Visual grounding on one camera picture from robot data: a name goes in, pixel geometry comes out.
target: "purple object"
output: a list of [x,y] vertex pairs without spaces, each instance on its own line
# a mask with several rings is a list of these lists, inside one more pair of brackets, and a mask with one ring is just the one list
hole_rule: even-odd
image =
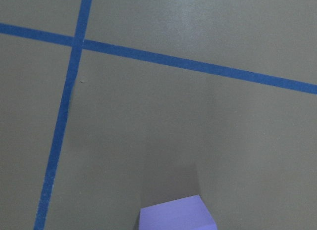
[[142,208],[139,230],[217,230],[199,195]]

